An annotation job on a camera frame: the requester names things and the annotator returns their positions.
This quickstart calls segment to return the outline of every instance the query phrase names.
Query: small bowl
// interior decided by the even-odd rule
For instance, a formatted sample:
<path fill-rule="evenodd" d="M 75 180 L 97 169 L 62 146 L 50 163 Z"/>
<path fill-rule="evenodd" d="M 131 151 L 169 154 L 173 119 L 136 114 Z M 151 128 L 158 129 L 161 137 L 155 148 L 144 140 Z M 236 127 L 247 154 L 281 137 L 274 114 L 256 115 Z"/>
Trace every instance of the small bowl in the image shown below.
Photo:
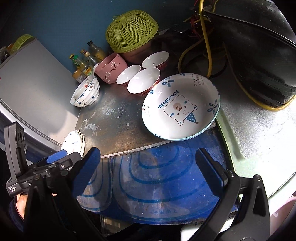
<path fill-rule="evenodd" d="M 156 68 L 159 68 L 160 70 L 164 70 L 165 67 L 167 66 L 167 60 L 169 56 L 170 54 L 166 51 L 154 53 L 143 61 L 142 67 L 145 69 L 156 67 Z"/>
<path fill-rule="evenodd" d="M 160 70 L 147 68 L 137 73 L 128 83 L 128 91 L 132 94 L 146 96 L 160 82 Z"/>
<path fill-rule="evenodd" d="M 141 66 L 138 64 L 129 66 L 127 69 L 121 72 L 121 74 L 117 77 L 116 83 L 119 85 L 128 86 L 129 81 L 141 70 Z"/>
<path fill-rule="evenodd" d="M 113 84 L 127 67 L 124 59 L 118 53 L 113 53 L 97 66 L 95 73 L 107 84 Z"/>
<path fill-rule="evenodd" d="M 91 105 L 98 97 L 100 85 L 97 77 L 88 76 L 81 84 L 77 87 L 71 97 L 70 103 L 77 107 L 85 107 Z"/>

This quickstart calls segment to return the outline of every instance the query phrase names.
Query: green mesh dome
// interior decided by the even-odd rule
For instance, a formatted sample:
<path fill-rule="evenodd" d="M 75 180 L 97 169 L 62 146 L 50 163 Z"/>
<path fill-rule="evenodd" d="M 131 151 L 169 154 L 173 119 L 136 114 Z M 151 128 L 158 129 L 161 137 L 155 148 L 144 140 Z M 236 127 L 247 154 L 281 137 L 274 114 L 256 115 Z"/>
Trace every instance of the green mesh dome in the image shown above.
<path fill-rule="evenodd" d="M 146 44 L 158 31 L 157 22 L 146 12 L 132 10 L 113 17 L 106 39 L 116 53 L 126 53 Z"/>

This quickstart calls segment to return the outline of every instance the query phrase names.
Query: blue flower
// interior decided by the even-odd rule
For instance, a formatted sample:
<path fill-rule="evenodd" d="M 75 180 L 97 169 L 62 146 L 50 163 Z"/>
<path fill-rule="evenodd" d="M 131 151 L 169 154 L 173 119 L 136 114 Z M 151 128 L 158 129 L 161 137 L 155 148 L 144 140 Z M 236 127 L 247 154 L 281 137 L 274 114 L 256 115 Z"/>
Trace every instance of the blue flower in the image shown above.
<path fill-rule="evenodd" d="M 215 109 L 218 107 L 217 99 L 214 104 L 209 103 L 209 106 L 211 106 L 211 108 L 207 109 L 207 112 L 213 112 L 213 114 L 215 114 Z"/>
<path fill-rule="evenodd" d="M 167 78 L 167 79 L 164 79 L 164 80 L 163 80 L 163 85 L 168 84 L 168 87 L 170 87 L 170 82 L 173 83 L 174 80 L 168 80 L 168 78 Z"/>

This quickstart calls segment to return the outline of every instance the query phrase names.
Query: blue wall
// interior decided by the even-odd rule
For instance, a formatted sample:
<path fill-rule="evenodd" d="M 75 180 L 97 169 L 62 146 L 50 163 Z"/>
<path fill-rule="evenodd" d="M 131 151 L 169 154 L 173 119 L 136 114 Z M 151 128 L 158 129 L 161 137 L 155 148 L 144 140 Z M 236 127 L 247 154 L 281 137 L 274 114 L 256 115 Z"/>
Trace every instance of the blue wall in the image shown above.
<path fill-rule="evenodd" d="M 69 55 L 87 49 L 88 41 L 107 50 L 105 31 L 113 16 L 140 9 L 164 29 L 189 17 L 193 4 L 194 0 L 24 0 L 1 30 L 0 47 L 30 34 L 74 72 Z"/>

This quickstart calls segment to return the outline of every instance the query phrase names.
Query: stack of plates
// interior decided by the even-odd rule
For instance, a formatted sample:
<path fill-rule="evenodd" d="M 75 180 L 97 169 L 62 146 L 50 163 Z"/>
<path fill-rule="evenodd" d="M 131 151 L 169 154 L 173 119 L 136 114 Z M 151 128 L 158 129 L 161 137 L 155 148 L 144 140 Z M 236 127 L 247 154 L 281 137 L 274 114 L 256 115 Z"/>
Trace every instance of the stack of plates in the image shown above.
<path fill-rule="evenodd" d="M 80 153 L 81 157 L 84 154 L 84 137 L 80 130 L 71 131 L 66 139 L 63 142 L 61 150 L 66 150 L 67 154 L 71 154 L 73 152 Z"/>

